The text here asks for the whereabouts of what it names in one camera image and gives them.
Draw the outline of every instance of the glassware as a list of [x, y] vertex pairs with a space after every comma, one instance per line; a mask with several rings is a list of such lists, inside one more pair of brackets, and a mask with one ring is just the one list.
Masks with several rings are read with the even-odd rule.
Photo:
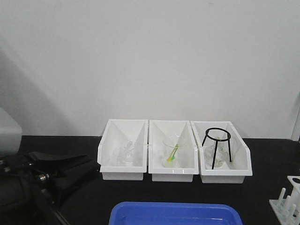
[[112, 166], [126, 166], [126, 162], [136, 162], [140, 156], [137, 152], [135, 142], [129, 141], [126, 145], [120, 145], [112, 151]]
[[[216, 146], [216, 143], [205, 148], [206, 162], [208, 163], [208, 165], [213, 164], [213, 158], [214, 158], [214, 154], [215, 154], [215, 146]], [[214, 167], [221, 167], [223, 165], [223, 163], [227, 160], [227, 158], [228, 158], [228, 153], [226, 151], [224, 151], [223, 146], [219, 143], [219, 145], [217, 146]]]
[[167, 136], [163, 140], [164, 155], [162, 158], [162, 165], [166, 168], [179, 167], [178, 151], [183, 149], [185, 145], [185, 138], [179, 135]]

